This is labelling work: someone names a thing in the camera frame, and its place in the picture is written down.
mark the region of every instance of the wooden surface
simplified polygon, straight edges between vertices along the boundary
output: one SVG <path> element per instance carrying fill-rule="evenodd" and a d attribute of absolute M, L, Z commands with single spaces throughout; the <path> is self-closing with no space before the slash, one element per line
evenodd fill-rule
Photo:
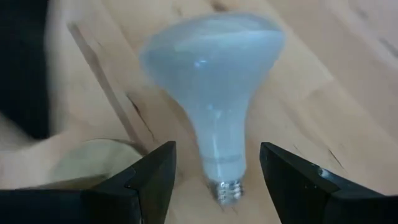
<path fill-rule="evenodd" d="M 106 135 L 133 138 L 126 128 L 131 127 L 137 138 L 133 140 L 147 149 L 168 140 L 177 142 L 177 182 L 168 223 L 279 223 L 259 165 L 263 141 L 381 193 L 398 194 L 397 69 L 341 22 L 324 1 L 62 2 L 63 13 L 71 16 L 58 24 L 63 31 L 56 32 L 61 33 L 57 38 L 61 41 L 54 46 L 64 60 L 56 67 L 66 71 L 63 77 L 70 82 L 61 83 L 68 96 L 66 108 L 79 122 L 54 137 L 61 140 L 50 139 L 47 146 L 26 149 L 29 154 L 25 150 L 22 156 L 13 153 L 7 160 L 13 162 L 7 162 L 6 172 L 0 176 L 2 187 L 18 186 L 9 183 L 32 167 L 32 182 L 45 182 L 43 170 L 59 161 L 70 148 L 69 142 L 78 144 L 83 138 Z M 221 208 L 211 199 L 195 135 L 183 109 L 143 74 L 137 57 L 148 36 L 183 19 L 216 11 L 270 17 L 287 36 L 280 59 L 250 105 L 246 195 L 229 208 Z M 79 30 L 80 40 L 86 43 L 88 48 L 80 49 L 83 53 L 71 41 L 68 24 Z M 127 120 L 121 119 L 120 110 Z M 70 132 L 74 126 L 77 131 Z M 62 147 L 52 143 L 69 138 L 74 141 Z M 26 162 L 25 168 L 15 172 L 21 160 Z M 37 165 L 43 161 L 45 166 Z"/>
<path fill-rule="evenodd" d="M 324 0 L 325 6 L 384 62 L 398 68 L 398 2 Z"/>

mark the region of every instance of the bulb base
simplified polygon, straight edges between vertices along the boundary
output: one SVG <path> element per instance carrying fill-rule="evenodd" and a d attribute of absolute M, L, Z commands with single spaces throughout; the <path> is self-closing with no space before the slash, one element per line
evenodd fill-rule
<path fill-rule="evenodd" d="M 228 182 L 210 181 L 209 187 L 215 200 L 222 206 L 235 204 L 244 193 L 241 179 Z"/>

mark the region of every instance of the wooden table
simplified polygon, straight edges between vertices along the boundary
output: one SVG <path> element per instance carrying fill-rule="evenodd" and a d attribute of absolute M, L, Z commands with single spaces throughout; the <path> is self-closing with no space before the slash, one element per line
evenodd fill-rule
<path fill-rule="evenodd" d="M 51 46 L 58 56 L 56 71 L 68 80 L 59 84 L 68 101 L 66 128 L 33 148 L 9 152 L 1 187 L 44 183 L 46 172 L 71 145 L 112 137 L 147 149 L 177 142 L 177 181 L 168 223 L 279 223 L 259 165 L 263 141 L 381 193 L 398 193 L 397 70 L 324 2 L 68 0 L 54 4 L 56 11 L 62 16 L 52 14 L 57 19 Z M 251 102 L 246 195 L 229 208 L 211 198 L 183 109 L 143 74 L 137 57 L 150 35 L 218 11 L 270 17 L 287 36 L 280 59 Z M 74 36 L 80 48 L 67 25 L 78 31 Z M 24 166 L 15 171 L 21 160 Z M 27 174 L 34 174 L 30 181 L 17 181 Z"/>

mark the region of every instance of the light bulb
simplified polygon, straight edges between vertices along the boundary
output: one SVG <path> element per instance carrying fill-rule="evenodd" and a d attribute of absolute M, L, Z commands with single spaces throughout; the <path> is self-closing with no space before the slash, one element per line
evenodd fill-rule
<path fill-rule="evenodd" d="M 141 52 L 146 74 L 192 122 L 205 175 L 222 205 L 242 196 L 246 111 L 283 44 L 284 35 L 273 22 L 223 13 L 169 27 L 152 36 Z"/>

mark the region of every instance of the black plastic piece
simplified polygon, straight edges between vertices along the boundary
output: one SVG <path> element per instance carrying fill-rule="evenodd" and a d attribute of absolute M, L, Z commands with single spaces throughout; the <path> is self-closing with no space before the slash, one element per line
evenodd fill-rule
<path fill-rule="evenodd" d="M 175 142 L 88 190 L 0 190 L 0 223 L 163 224 L 175 179 Z"/>
<path fill-rule="evenodd" d="M 346 180 L 269 142 L 264 179 L 282 224 L 398 223 L 398 197 Z"/>
<path fill-rule="evenodd" d="M 34 139 L 50 136 L 48 2 L 0 1 L 0 112 Z"/>

